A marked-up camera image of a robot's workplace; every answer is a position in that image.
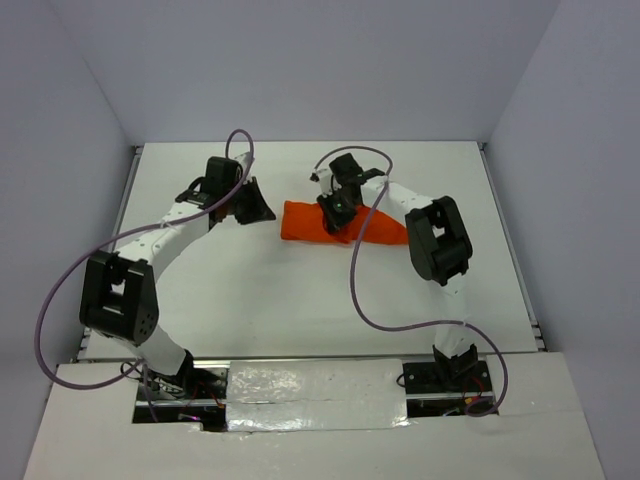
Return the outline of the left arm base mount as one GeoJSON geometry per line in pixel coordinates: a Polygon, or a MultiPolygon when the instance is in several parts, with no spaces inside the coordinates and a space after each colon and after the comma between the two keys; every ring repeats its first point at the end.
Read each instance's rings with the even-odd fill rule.
{"type": "Polygon", "coordinates": [[[216,367],[199,369],[191,389],[181,390],[149,371],[144,383],[144,371],[132,362],[122,362],[121,373],[138,383],[133,424],[199,424],[204,431],[227,430],[226,397],[229,369],[216,367]]]}

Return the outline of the orange t-shirt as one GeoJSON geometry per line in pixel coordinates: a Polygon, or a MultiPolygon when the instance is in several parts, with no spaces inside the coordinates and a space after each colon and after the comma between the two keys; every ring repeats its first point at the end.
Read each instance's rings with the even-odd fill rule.
{"type": "MultiPolygon", "coordinates": [[[[317,203],[285,201],[280,237],[287,241],[317,244],[343,244],[354,242],[370,208],[359,206],[355,219],[337,233],[329,233],[324,226],[321,207],[317,203]]],[[[406,227],[390,216],[376,211],[363,237],[366,243],[390,246],[408,244],[406,227]]]]}

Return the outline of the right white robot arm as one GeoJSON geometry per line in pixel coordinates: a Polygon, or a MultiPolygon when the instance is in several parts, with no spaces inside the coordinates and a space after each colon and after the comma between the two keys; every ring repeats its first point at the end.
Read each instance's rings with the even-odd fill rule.
{"type": "Polygon", "coordinates": [[[478,362],[477,347],[466,338],[465,274],[473,247],[455,200],[416,193],[390,179],[389,171],[363,169],[352,154],[335,158],[327,168],[314,167],[310,180],[320,187],[317,202],[329,234],[343,232],[355,222],[356,209],[367,206],[350,261],[349,290],[357,314],[370,327],[383,332],[416,330],[416,325],[385,327],[374,324],[362,310],[356,293],[356,262],[373,216],[383,213],[406,228],[411,265],[417,275],[439,287],[444,305],[457,314],[449,320],[432,320],[436,327],[432,347],[434,375],[444,390],[465,384],[478,362]]]}

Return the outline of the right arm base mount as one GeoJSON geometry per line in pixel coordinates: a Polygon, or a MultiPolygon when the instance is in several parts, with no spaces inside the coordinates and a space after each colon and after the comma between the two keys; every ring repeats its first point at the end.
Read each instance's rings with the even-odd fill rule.
{"type": "Polygon", "coordinates": [[[451,356],[434,349],[428,359],[404,361],[396,384],[411,418],[484,417],[498,413],[502,401],[474,345],[451,356]]]}

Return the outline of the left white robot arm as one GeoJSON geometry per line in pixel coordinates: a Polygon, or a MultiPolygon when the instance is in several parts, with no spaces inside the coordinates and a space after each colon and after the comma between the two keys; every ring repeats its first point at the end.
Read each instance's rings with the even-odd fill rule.
{"type": "Polygon", "coordinates": [[[156,283],[191,244],[226,217],[240,225],[275,220],[249,173],[252,163],[251,153],[209,158],[204,175],[175,197],[157,227],[112,252],[99,250],[86,262],[81,324],[142,359],[173,398],[188,396],[199,372],[192,354],[159,325],[156,283]]]}

